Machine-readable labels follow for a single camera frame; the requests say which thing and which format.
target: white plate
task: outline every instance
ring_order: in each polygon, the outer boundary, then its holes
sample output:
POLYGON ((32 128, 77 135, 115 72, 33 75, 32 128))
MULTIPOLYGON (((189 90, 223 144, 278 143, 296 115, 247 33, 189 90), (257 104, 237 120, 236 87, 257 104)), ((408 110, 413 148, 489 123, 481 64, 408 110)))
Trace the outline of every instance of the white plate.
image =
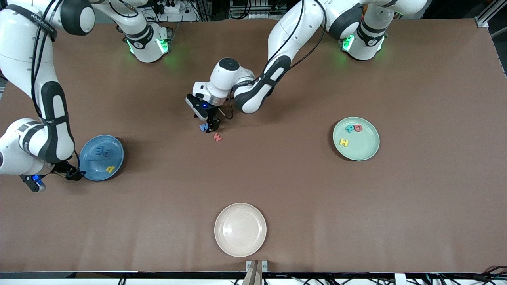
POLYGON ((215 222, 215 239, 220 248, 234 257, 246 257, 259 250, 266 239, 266 220, 250 204, 232 204, 215 222))

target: brown table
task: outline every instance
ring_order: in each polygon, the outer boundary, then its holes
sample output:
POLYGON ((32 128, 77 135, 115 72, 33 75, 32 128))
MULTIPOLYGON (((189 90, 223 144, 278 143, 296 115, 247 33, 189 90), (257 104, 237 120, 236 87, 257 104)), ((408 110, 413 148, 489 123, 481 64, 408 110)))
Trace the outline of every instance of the brown table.
MULTIPOLYGON (((325 36, 263 108, 199 130, 184 101, 222 57, 258 74, 274 21, 183 23, 169 56, 138 62, 114 25, 61 33, 55 67, 77 149, 99 134, 124 142, 115 179, 45 178, 32 193, 0 178, 0 270, 483 271, 507 263, 507 81, 473 20, 395 21, 380 54, 351 60, 325 36), (342 118, 370 120, 380 150, 339 157, 342 118), (248 258, 223 253, 219 212, 236 202, 265 215, 248 258)), ((315 35, 302 49, 305 54, 315 35)), ((34 117, 12 85, 0 130, 34 117)))

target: robotic arm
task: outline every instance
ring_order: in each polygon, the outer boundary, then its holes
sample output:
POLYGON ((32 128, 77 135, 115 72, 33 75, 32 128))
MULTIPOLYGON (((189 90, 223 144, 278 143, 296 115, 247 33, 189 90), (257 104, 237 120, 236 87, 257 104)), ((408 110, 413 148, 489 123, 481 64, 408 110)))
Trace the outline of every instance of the robotic arm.
POLYGON ((148 23, 136 8, 148 0, 91 0, 93 8, 115 21, 127 38, 130 52, 141 62, 153 62, 169 51, 172 29, 148 23))
POLYGON ((45 189, 39 179, 50 172, 79 180, 83 173, 67 160, 75 151, 63 89, 53 65, 55 27, 88 34, 95 14, 87 0, 13 0, 0 11, 0 69, 32 98, 40 120, 20 119, 0 137, 0 174, 20 175, 34 192, 45 189), (38 73, 32 73, 37 56, 38 73))
MULTIPOLYGON (((357 42, 348 41, 348 52, 352 57, 366 60, 375 56, 389 26, 393 11, 401 14, 415 14, 421 10, 426 0, 301 0, 285 14, 271 30, 268 38, 268 63, 259 77, 250 84, 240 84, 232 89, 236 108, 243 113, 251 114, 259 110, 281 80, 291 68, 292 60, 299 49, 313 36, 322 25, 333 38, 343 40, 357 35, 357 42), (371 4, 364 20, 362 6, 371 4)), ((187 104, 201 120, 217 120, 213 112, 202 107, 209 103, 213 107, 222 101, 213 101, 215 90, 207 88, 216 86, 217 74, 226 74, 220 63, 211 74, 209 83, 196 82, 192 94, 187 96, 187 104)))

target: green light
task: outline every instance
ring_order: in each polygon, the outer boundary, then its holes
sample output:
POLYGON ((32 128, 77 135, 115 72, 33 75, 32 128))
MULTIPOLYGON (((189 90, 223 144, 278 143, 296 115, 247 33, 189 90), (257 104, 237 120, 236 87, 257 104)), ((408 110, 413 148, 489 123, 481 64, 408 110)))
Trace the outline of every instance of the green light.
POLYGON ((162 53, 166 53, 167 51, 169 51, 169 47, 166 40, 157 39, 157 44, 159 45, 160 51, 162 53))
POLYGON ((385 37, 382 37, 382 39, 380 40, 379 48, 377 49, 377 51, 379 51, 382 48, 382 43, 384 42, 384 40, 385 40, 385 37))
POLYGON ((127 44, 128 44, 128 47, 130 48, 130 53, 134 54, 134 50, 132 49, 132 45, 130 44, 130 42, 128 40, 127 40, 127 44))
POLYGON ((343 50, 349 51, 350 46, 352 46, 353 42, 354 42, 354 35, 351 34, 348 38, 343 40, 343 50))

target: blue plate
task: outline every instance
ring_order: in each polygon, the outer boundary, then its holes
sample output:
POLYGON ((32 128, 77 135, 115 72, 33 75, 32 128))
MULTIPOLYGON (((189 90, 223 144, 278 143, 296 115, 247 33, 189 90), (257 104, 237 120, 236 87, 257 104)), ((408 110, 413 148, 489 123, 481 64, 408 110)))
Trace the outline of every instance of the blue plate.
POLYGON ((123 146, 114 136, 103 134, 89 140, 79 155, 80 169, 85 178, 102 181, 111 178, 122 166, 123 146))

